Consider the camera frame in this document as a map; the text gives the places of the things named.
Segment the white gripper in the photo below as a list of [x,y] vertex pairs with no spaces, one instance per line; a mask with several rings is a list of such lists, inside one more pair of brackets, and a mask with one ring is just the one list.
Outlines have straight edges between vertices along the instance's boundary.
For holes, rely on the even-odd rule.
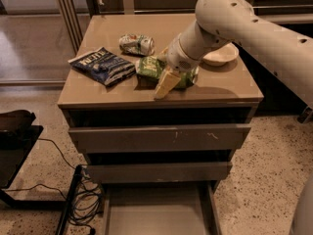
[[181,76],[178,71],[187,72],[194,69],[202,56],[203,49],[197,45],[194,38],[183,33],[177,35],[168,48],[164,48],[156,56],[161,62],[167,61],[169,67],[162,71],[154,97],[164,98],[180,82]]

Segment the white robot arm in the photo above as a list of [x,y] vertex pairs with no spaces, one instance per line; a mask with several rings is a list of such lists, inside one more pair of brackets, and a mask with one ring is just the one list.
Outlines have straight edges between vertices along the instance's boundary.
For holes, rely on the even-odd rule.
[[[313,104],[311,38],[256,16],[245,0],[198,0],[195,20],[170,43],[180,71],[228,42],[243,47],[307,105]],[[217,192],[224,235],[313,235],[313,126],[259,117]]]

